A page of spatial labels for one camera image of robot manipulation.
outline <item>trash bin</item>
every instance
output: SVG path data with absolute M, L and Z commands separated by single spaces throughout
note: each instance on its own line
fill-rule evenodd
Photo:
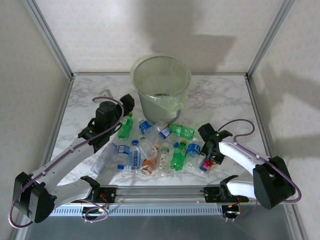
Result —
M 174 57 L 153 54 L 139 58 L 130 74 L 145 118 L 153 124 L 173 123 L 187 99 L 189 68 Z

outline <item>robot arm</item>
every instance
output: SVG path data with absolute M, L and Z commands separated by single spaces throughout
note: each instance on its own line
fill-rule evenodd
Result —
M 217 132 L 210 123 L 198 129 L 205 144 L 201 150 L 213 162 L 221 164 L 225 156 L 230 157 L 243 166 L 252 176 L 253 181 L 241 181 L 237 175 L 230 176 L 220 183 L 221 198 L 228 199 L 234 196 L 245 196 L 257 199 L 266 209 L 285 201 L 296 193 L 295 188 L 285 180 L 269 164 L 262 161 L 258 154 L 246 150 L 233 141 L 224 141 L 232 134 L 226 130 Z M 266 157 L 269 163 L 291 179 L 284 160 L 278 156 Z
M 55 208 L 63 204 L 84 198 L 95 201 L 99 197 L 99 183 L 88 176 L 63 186 L 57 184 L 79 163 L 96 153 L 109 141 L 116 129 L 116 126 L 113 126 L 117 124 L 122 111 L 126 116 L 133 110 L 135 101 L 129 94 L 123 96 L 120 101 L 123 103 L 123 110 L 119 106 L 120 103 L 102 102 L 95 112 L 95 118 L 90 120 L 88 126 L 78 134 L 68 148 L 32 174 L 22 172 L 15 178 L 13 189 L 15 206 L 33 222 L 42 222 Z M 58 164 L 62 157 L 63 164 Z M 31 181 L 34 182 L 22 192 L 22 188 Z

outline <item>white wall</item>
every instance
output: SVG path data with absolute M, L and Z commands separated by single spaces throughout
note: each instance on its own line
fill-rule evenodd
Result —
M 0 1 L 0 239 L 15 177 L 43 158 L 68 79 L 21 0 Z
M 320 1 L 296 0 L 254 82 L 275 153 L 302 190 L 307 234 L 320 239 Z
M 74 72 L 150 53 L 194 72 L 246 72 L 283 0 L 36 0 Z

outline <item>green plastic bottle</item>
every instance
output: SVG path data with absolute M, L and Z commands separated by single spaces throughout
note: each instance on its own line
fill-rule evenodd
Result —
M 120 130 L 118 131 L 118 138 L 119 139 L 127 139 L 130 136 L 130 131 L 132 128 L 132 123 L 134 122 L 132 120 L 132 112 L 130 112 L 127 116 L 125 116 L 121 123 L 122 126 L 120 128 Z
M 195 134 L 195 130 L 193 128 L 178 124 L 170 124 L 169 129 L 171 132 L 178 134 L 180 137 L 185 139 L 192 139 Z
M 179 146 L 174 150 L 170 167 L 172 169 L 175 169 L 176 171 L 182 170 L 182 168 L 184 167 L 187 152 L 186 143 L 186 140 L 181 140 Z

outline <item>marble surface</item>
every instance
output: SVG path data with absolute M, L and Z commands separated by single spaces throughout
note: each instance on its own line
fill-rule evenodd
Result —
M 138 135 L 138 117 L 142 117 L 142 108 L 138 93 L 132 85 L 129 75 L 80 75 L 76 76 L 63 116 L 62 124 L 57 137 L 52 158 L 68 147 L 77 137 L 77 134 L 95 116 L 99 103 L 92 102 L 92 98 L 99 95 L 104 89 L 110 89 L 113 97 L 119 100 L 125 94 L 131 94 L 135 100 L 133 110 L 133 136 Z M 257 120 L 251 104 L 249 93 L 243 76 L 192 76 L 189 87 L 188 99 L 184 109 L 176 121 L 194 129 L 198 129 L 205 123 L 211 123 L 218 129 L 224 123 L 244 118 L 254 122 L 256 131 L 246 137 L 239 138 L 239 142 L 254 149 L 258 153 L 265 154 L 262 137 L 259 132 Z M 235 134 L 248 133 L 251 126 L 246 122 L 236 122 L 225 127 Z M 230 175 L 237 174 L 250 180 L 250 174 L 232 159 L 226 157 L 222 165 L 216 166 L 209 174 L 202 174 L 196 169 L 183 168 L 182 171 L 170 170 L 165 176 L 154 172 L 151 176 L 142 173 L 119 172 L 115 165 L 105 169 L 99 176 L 92 173 L 90 168 L 99 154 L 87 158 L 75 167 L 59 185 L 77 181 L 80 177 L 88 175 L 96 179 L 101 185 L 119 186 L 166 186 L 166 185 L 207 185 L 218 184 Z

